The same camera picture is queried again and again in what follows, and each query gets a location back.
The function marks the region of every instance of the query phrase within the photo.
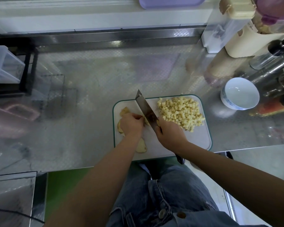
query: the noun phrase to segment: knife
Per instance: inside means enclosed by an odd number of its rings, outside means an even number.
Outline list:
[[[149,122],[150,126],[156,132],[156,127],[158,126],[157,124],[158,117],[156,116],[152,108],[149,106],[149,104],[147,103],[146,99],[144,98],[140,90],[138,90],[135,100],[138,106],[140,107],[142,113],[144,114],[145,118]],[[179,163],[181,164],[185,163],[184,158],[181,158],[178,155],[176,155],[176,157]]]

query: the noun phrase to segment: person's right arm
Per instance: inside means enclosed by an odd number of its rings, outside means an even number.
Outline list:
[[[272,226],[284,227],[284,180],[261,170],[207,151],[187,141],[183,129],[159,118],[160,143],[185,158]]]

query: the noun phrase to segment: stainless steel countertop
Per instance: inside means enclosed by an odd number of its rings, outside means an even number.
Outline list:
[[[37,75],[48,81],[50,91],[42,101],[17,99],[37,107],[41,116],[25,136],[0,139],[0,174],[95,165],[114,147],[114,104],[134,99],[137,89],[145,97],[199,96],[213,152],[284,144],[284,113],[251,117],[222,104],[223,84],[246,58],[234,59],[222,50],[212,61],[199,41],[201,32],[201,27],[182,27],[96,37],[30,35],[38,45]]]

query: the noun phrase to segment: forearm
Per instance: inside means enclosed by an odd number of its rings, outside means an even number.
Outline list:
[[[45,226],[104,226],[125,181],[139,136],[128,135],[68,195]]]
[[[177,153],[272,226],[284,226],[284,180],[192,143]]]

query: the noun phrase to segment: person's left hand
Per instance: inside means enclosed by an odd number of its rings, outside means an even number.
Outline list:
[[[129,134],[142,136],[142,129],[144,127],[144,118],[142,115],[137,115],[135,113],[124,114],[120,127],[123,130],[125,136]]]

